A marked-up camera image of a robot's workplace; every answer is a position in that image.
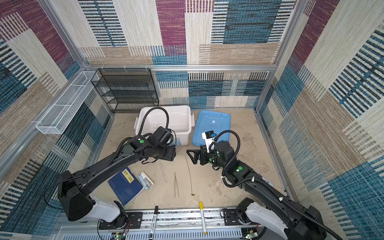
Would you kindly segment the metal tweezers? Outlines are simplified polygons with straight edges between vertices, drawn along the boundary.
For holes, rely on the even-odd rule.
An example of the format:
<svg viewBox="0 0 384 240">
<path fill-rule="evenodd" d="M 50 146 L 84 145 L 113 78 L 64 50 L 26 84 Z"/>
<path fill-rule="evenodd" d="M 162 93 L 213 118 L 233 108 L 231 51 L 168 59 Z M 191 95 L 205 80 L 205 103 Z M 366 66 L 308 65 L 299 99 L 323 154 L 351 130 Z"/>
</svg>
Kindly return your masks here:
<svg viewBox="0 0 384 240">
<path fill-rule="evenodd" d="M 175 191 L 175 193 L 174 193 L 175 198 L 179 197 L 180 192 L 179 192 L 179 186 L 178 186 L 178 180 L 177 180 L 176 173 L 174 173 L 174 191 Z"/>
</svg>

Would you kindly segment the white plastic bin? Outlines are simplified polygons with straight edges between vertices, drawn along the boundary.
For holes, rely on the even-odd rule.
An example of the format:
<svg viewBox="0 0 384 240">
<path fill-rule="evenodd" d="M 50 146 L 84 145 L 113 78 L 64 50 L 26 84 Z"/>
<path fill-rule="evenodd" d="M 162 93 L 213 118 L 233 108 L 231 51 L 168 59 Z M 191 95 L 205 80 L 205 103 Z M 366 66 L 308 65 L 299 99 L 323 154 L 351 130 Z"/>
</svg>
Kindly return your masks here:
<svg viewBox="0 0 384 240">
<path fill-rule="evenodd" d="M 154 133 L 158 127 L 164 127 L 174 131 L 177 139 L 174 143 L 177 146 L 187 146 L 189 144 L 189 136 L 192 132 L 192 127 L 195 126 L 194 114 L 189 106 L 164 106 L 168 112 L 168 117 L 164 111 L 156 109 L 151 111 L 147 118 L 145 114 L 151 109 L 150 107 L 142 108 L 139 116 L 136 118 L 134 129 L 137 135 L 140 131 L 141 123 L 144 123 L 142 134 Z M 151 123 L 157 124 L 158 127 L 153 129 Z"/>
</svg>

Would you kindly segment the long metal spatula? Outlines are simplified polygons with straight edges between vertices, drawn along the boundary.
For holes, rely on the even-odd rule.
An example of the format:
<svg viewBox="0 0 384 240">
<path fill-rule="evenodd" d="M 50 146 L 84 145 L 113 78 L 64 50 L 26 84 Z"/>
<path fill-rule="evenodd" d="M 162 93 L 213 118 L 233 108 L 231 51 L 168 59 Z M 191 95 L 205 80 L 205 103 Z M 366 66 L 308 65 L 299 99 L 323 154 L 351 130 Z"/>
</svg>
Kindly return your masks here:
<svg viewBox="0 0 384 240">
<path fill-rule="evenodd" d="M 192 182 L 191 169 L 190 169 L 190 166 L 189 166 L 189 163 L 188 163 L 187 156 L 185 156 L 185 159 L 186 159 L 186 164 L 187 164 L 188 173 L 189 173 L 189 179 L 190 179 L 191 196 L 195 196 L 195 193 L 193 191 L 193 182 Z"/>
</svg>

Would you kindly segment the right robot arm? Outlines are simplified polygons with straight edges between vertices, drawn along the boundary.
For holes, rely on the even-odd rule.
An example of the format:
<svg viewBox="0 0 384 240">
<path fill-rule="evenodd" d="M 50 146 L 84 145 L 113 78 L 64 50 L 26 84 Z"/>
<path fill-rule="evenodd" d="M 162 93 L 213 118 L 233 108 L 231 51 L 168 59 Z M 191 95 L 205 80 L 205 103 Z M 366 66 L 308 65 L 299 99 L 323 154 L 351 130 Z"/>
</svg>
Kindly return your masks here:
<svg viewBox="0 0 384 240">
<path fill-rule="evenodd" d="M 324 240 L 327 232 L 320 212 L 306 208 L 284 196 L 262 179 L 261 175 L 237 159 L 239 148 L 229 142 L 216 143 L 214 150 L 201 146 L 187 150 L 193 164 L 212 164 L 222 170 L 222 179 L 228 188 L 240 188 L 266 205 L 262 208 L 251 199 L 244 199 L 237 207 L 241 222 L 258 223 L 285 240 Z"/>
</svg>

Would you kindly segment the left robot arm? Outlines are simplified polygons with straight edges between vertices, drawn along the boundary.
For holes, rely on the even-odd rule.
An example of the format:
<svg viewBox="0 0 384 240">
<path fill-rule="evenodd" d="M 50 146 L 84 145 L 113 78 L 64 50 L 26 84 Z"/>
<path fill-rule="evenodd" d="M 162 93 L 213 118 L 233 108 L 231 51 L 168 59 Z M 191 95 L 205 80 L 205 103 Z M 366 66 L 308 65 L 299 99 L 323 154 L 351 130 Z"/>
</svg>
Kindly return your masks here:
<svg viewBox="0 0 384 240">
<path fill-rule="evenodd" d="M 61 173 L 58 176 L 58 199 L 67 219 L 74 222 L 92 211 L 101 213 L 101 206 L 91 198 L 91 193 L 129 165 L 148 158 L 172 162 L 176 156 L 176 147 L 170 146 L 168 142 L 173 138 L 172 130 L 158 127 L 153 134 L 123 139 L 114 153 L 90 167 L 75 173 Z"/>
</svg>

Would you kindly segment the blue plastic lid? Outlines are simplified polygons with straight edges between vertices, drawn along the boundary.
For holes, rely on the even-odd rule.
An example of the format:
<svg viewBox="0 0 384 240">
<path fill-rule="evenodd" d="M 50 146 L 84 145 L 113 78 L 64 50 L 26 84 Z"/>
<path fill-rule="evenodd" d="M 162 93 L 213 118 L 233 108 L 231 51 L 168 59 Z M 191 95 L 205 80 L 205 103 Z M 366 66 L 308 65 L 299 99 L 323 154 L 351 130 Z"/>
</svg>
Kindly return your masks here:
<svg viewBox="0 0 384 240">
<path fill-rule="evenodd" d="M 200 111 L 195 124 L 192 143 L 196 147 L 206 145 L 205 140 L 203 139 L 203 133 L 213 131 L 218 135 L 222 131 L 229 130 L 230 128 L 231 116 L 229 114 L 213 111 Z"/>
</svg>

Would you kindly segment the yellow-capped white marker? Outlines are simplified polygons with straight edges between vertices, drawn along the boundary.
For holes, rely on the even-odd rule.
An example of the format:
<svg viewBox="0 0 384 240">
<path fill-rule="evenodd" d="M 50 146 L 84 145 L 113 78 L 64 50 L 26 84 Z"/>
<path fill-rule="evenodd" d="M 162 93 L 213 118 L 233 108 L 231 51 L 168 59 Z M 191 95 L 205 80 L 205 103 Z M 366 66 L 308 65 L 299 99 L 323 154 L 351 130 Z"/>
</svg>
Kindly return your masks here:
<svg viewBox="0 0 384 240">
<path fill-rule="evenodd" d="M 200 208 L 200 213 L 201 213 L 203 233 L 206 236 L 208 234 L 208 232 L 207 232 L 207 227 L 206 227 L 206 222 L 205 222 L 204 207 L 203 207 L 202 201 L 199 202 L 199 208 Z"/>
</svg>

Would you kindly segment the blue notebook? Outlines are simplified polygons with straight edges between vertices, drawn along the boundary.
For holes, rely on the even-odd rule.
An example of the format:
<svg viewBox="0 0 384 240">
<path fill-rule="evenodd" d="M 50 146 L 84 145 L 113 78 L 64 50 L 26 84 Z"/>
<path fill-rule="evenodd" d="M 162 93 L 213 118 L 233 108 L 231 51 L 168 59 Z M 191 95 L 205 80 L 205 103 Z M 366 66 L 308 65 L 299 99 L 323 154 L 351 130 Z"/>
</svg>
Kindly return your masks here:
<svg viewBox="0 0 384 240">
<path fill-rule="evenodd" d="M 144 189 L 128 167 L 110 178 L 108 184 L 123 206 L 131 202 Z"/>
</svg>

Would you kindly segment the black marker pen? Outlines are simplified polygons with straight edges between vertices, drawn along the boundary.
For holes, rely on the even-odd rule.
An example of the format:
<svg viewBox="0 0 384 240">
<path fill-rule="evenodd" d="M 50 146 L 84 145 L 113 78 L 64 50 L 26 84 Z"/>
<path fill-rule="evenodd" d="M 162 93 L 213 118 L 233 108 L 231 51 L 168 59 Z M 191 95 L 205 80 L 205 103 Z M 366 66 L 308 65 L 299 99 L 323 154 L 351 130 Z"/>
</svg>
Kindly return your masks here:
<svg viewBox="0 0 384 240">
<path fill-rule="evenodd" d="M 152 220 L 152 225 L 151 225 L 151 230 L 149 234 L 149 240 L 154 239 L 155 235 L 155 228 L 156 228 L 156 223 L 157 223 L 157 218 L 158 218 L 158 213 L 159 213 L 159 207 L 155 206 L 154 214 L 153 214 L 153 220 Z"/>
</svg>

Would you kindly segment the black mesh shelf rack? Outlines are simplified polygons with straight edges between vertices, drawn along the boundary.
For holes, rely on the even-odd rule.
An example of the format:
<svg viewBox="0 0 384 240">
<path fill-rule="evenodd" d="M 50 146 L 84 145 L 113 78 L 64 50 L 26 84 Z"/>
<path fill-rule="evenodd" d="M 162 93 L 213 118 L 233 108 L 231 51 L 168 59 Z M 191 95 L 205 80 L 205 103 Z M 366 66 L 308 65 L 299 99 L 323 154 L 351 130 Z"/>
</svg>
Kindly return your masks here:
<svg viewBox="0 0 384 240">
<path fill-rule="evenodd" d="M 159 106 L 152 72 L 145 68 L 99 68 L 91 83 L 113 114 Z"/>
</svg>

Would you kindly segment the colourful treehouse paperback book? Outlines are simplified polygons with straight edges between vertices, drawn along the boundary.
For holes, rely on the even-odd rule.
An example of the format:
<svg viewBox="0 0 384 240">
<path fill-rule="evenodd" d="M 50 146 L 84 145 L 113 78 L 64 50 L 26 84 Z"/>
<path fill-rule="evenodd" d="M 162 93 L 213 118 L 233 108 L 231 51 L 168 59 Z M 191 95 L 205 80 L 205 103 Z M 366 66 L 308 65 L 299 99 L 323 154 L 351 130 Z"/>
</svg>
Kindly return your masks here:
<svg viewBox="0 0 384 240">
<path fill-rule="evenodd" d="M 271 187 L 274 187 L 274 184 L 268 181 L 266 178 L 262 177 L 262 180 L 264 180 L 267 184 L 269 184 Z"/>
</svg>

